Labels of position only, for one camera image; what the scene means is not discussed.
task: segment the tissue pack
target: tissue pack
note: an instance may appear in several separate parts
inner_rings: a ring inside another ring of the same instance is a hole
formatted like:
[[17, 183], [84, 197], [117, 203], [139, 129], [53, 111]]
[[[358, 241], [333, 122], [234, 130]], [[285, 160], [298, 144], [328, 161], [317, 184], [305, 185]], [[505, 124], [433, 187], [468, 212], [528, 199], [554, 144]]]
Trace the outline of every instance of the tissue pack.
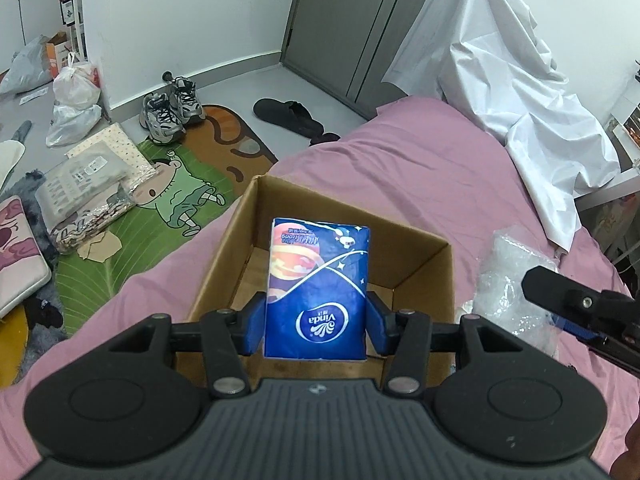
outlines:
[[276, 218], [264, 355], [363, 360], [369, 229]]

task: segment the pink pouch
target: pink pouch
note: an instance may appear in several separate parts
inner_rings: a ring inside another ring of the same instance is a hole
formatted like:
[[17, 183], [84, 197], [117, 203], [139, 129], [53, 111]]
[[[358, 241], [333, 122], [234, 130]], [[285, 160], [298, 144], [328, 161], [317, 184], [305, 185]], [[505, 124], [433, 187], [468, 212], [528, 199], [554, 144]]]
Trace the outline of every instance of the pink pouch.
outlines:
[[0, 203], [0, 319], [50, 279], [20, 198], [9, 197]]

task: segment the planet illustration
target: planet illustration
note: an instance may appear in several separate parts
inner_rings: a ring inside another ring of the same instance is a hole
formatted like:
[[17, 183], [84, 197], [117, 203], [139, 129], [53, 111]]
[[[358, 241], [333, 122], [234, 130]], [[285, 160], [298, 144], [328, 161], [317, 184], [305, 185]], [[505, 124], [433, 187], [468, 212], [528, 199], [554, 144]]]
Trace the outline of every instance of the planet illustration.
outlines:
[[[276, 225], [271, 236], [269, 272], [274, 278], [296, 282], [324, 263], [318, 238], [303, 225], [295, 222]], [[281, 290], [288, 290], [294, 283], [279, 285]]]

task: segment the black slipper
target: black slipper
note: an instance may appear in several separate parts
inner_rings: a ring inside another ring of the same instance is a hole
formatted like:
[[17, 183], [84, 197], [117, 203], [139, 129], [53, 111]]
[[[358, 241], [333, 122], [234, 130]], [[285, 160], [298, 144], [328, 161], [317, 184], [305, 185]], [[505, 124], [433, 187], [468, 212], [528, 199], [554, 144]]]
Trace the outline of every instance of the black slipper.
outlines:
[[287, 130], [313, 139], [324, 133], [324, 126], [311, 118], [311, 114], [300, 103], [276, 99], [260, 99], [254, 105], [254, 114], [259, 119], [282, 126]]
[[336, 140], [340, 140], [340, 136], [327, 132], [311, 139], [309, 145], [315, 146], [316, 144], [322, 144], [323, 142], [335, 142]]

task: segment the bed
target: bed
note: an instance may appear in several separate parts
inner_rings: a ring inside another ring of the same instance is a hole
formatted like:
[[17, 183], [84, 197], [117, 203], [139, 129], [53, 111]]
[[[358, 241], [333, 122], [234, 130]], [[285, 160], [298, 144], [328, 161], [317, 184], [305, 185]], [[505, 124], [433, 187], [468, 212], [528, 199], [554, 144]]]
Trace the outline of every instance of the bed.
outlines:
[[[378, 113], [341, 142], [309, 148], [276, 164], [271, 174], [445, 237], [454, 250], [456, 304], [473, 296], [478, 258], [495, 230], [519, 224], [530, 237], [528, 243], [553, 255], [525, 187], [497, 140], [433, 99], [407, 97]], [[20, 383], [0, 392], [0, 478], [19, 478], [38, 461], [22, 422], [29, 391], [151, 313], [184, 320], [233, 211], [231, 207], [152, 270], [129, 279], [71, 339], [53, 347]], [[626, 292], [584, 228], [576, 233], [560, 271], [596, 290]], [[559, 359], [606, 398], [607, 426], [593, 457], [609, 470], [638, 418], [639, 381], [590, 354], [568, 334], [561, 336]]]

